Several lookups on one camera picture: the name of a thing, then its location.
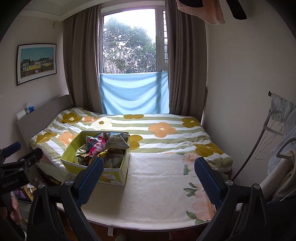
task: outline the floor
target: floor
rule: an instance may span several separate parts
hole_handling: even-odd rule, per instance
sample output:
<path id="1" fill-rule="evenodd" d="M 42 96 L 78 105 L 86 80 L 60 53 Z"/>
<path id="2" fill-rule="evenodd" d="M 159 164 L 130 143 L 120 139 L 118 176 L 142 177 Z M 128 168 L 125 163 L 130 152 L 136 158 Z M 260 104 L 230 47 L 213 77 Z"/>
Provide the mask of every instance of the floor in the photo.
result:
<path id="1" fill-rule="evenodd" d="M 69 223 L 66 219 L 66 216 L 64 213 L 60 213 L 63 224 L 65 226 L 66 232 L 68 234 L 68 237 L 73 240 L 77 241 L 76 236 L 74 232 L 71 230 Z M 101 238 L 102 241 L 114 241 L 115 238 L 119 234 L 126 234 L 128 241 L 169 241 L 169 234 L 168 232 L 140 232 L 136 230 L 127 230 L 127 229 L 120 229 L 120 228 L 114 228 L 113 230 L 113 236 L 108 236 L 108 228 L 103 227 L 100 225 L 96 225 L 91 223 L 93 229 L 97 233 L 97 235 Z M 172 241 L 196 241 L 200 234 L 203 232 L 206 226 L 201 226 L 197 228 L 191 228 L 191 229 L 185 229 L 185 230 L 179 230 L 174 231 L 172 233 Z"/>

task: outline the cardboard box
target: cardboard box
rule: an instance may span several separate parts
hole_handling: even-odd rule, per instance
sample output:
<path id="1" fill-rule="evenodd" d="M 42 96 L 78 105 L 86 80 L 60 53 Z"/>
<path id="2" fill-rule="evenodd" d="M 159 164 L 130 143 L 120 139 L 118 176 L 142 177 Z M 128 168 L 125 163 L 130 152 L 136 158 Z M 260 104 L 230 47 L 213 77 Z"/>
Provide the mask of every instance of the cardboard box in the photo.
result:
<path id="1" fill-rule="evenodd" d="M 105 140 L 108 139 L 107 131 L 82 131 L 80 132 L 71 143 L 66 148 L 64 154 L 61 157 L 61 161 L 64 164 L 67 171 L 72 175 L 77 175 L 80 171 L 86 169 L 87 167 L 78 165 L 74 163 L 74 157 L 78 148 L 86 144 L 85 136 L 95 137 L 101 133 L 104 133 Z M 124 158 L 119 169 L 107 169 L 104 168 L 103 174 L 98 181 L 99 183 L 108 183 L 112 185 L 124 186 L 126 184 L 126 174 L 128 171 L 128 161 L 130 157 L 130 149 L 126 149 L 124 153 Z"/>

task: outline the human hand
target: human hand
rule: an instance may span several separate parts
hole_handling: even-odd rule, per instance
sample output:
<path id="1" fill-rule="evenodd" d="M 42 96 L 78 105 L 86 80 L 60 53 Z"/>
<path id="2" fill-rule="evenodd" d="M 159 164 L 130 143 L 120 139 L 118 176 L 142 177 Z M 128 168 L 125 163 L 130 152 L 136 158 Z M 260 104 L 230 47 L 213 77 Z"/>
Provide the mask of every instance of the human hand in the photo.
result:
<path id="1" fill-rule="evenodd" d="M 20 211 L 18 209 L 18 201 L 15 197 L 11 197 L 12 212 L 10 217 L 17 225 L 22 222 L 22 217 L 20 216 Z"/>

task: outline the blue cloth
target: blue cloth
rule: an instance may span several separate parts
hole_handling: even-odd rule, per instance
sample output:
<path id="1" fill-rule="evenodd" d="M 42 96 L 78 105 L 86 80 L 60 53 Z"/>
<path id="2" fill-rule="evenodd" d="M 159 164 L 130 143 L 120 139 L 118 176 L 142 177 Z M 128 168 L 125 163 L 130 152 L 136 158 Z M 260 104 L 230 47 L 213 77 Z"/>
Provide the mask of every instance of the blue cloth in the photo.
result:
<path id="1" fill-rule="evenodd" d="M 168 72 L 100 74 L 104 114 L 169 113 Z"/>

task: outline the toilet paper roll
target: toilet paper roll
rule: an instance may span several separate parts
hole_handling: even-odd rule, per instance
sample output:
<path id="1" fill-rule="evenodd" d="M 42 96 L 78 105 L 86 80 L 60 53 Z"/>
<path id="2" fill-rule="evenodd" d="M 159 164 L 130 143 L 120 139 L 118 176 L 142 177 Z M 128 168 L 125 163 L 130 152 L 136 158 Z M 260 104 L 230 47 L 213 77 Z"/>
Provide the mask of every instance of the toilet paper roll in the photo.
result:
<path id="1" fill-rule="evenodd" d="M 17 120 L 19 120 L 20 118 L 23 118 L 25 115 L 26 115 L 25 110 L 18 112 L 17 113 Z"/>

